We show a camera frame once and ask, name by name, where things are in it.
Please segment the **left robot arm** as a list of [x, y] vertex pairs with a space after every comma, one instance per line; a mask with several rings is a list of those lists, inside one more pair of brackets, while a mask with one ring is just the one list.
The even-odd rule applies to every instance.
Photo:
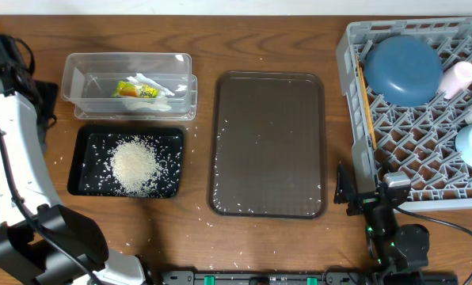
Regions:
[[35, 89], [0, 77], [0, 268], [23, 284], [146, 284], [136, 256], [110, 249], [100, 227], [65, 207], [42, 154]]

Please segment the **white tissue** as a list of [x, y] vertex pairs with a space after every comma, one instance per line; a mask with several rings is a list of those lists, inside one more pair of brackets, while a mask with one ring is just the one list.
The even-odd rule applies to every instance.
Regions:
[[174, 93], [165, 86], [157, 83], [155, 80], [137, 73], [135, 76], [126, 77], [126, 80], [123, 82], [145, 84], [159, 90], [159, 94], [156, 98], [118, 97], [123, 101], [123, 104], [127, 109], [137, 110], [147, 108], [159, 112], [167, 112], [171, 110], [172, 107], [169, 105], [168, 99], [172, 97]]

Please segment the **pink cup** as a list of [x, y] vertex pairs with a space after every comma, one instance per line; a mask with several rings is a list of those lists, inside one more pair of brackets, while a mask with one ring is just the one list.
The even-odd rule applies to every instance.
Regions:
[[444, 72], [438, 91], [445, 99], [451, 99], [471, 83], [472, 63], [461, 61]]

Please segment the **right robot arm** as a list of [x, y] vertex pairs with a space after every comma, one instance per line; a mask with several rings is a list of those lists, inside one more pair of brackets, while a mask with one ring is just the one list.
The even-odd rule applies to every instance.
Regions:
[[342, 165], [337, 167], [333, 202], [345, 204], [348, 216], [362, 215], [366, 222], [367, 249], [382, 266], [381, 276], [413, 272], [428, 265], [429, 232], [421, 224], [399, 225], [395, 210], [411, 190], [403, 172], [387, 173], [369, 192], [358, 193]]

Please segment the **pile of white rice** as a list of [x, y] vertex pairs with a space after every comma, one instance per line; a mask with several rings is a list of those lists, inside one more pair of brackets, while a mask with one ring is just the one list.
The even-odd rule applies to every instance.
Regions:
[[92, 134], [81, 163], [84, 196], [171, 198], [179, 189], [179, 135]]

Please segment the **dark blue bowl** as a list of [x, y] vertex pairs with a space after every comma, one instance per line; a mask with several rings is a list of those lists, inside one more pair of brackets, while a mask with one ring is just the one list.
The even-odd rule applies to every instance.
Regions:
[[436, 51], [412, 36], [393, 36], [370, 51], [364, 63], [367, 84], [385, 101], [402, 107], [428, 103], [443, 77]]

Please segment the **yellow green wrapper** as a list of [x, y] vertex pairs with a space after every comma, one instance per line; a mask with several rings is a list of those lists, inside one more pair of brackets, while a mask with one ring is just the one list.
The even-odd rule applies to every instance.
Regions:
[[159, 90], [145, 84], [120, 81], [113, 93], [114, 97], [156, 98]]

